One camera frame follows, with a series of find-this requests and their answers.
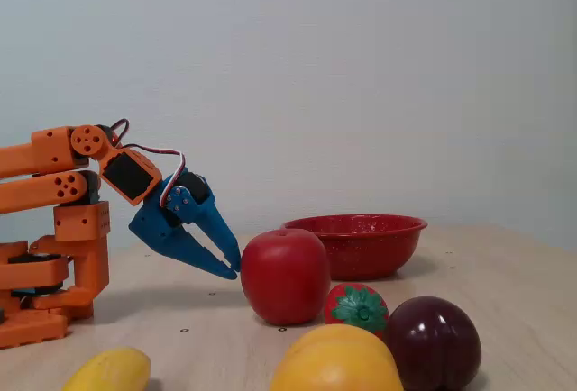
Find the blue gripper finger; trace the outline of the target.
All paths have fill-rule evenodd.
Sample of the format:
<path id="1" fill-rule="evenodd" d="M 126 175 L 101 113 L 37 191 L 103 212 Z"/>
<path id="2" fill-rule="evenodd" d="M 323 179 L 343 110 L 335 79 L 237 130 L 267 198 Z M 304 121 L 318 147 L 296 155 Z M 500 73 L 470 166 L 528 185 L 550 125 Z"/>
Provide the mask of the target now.
<path id="1" fill-rule="evenodd" d="M 236 271 L 225 265 L 182 227 L 166 237 L 165 255 L 214 276 L 227 280 L 237 279 Z"/>
<path id="2" fill-rule="evenodd" d="M 231 265 L 230 270 L 239 270 L 241 254 L 238 241 L 219 213 L 212 190 L 208 185 L 203 185 L 203 188 L 203 197 L 196 199 L 192 189 L 174 186 L 170 190 L 168 209 L 183 223 L 195 224 L 224 254 Z"/>

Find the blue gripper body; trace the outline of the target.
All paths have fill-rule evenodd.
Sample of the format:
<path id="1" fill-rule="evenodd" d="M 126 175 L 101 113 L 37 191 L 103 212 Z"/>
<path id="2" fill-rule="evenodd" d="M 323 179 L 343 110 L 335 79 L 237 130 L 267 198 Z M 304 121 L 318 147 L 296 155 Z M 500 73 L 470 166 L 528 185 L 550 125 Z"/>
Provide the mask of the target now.
<path id="1" fill-rule="evenodd" d="M 206 180 L 185 169 L 169 191 L 166 204 L 161 205 L 161 194 L 171 180 L 172 176 L 161 181 L 144 199 L 129 229 L 163 256 L 211 256 L 184 227 L 196 222 L 211 197 Z"/>

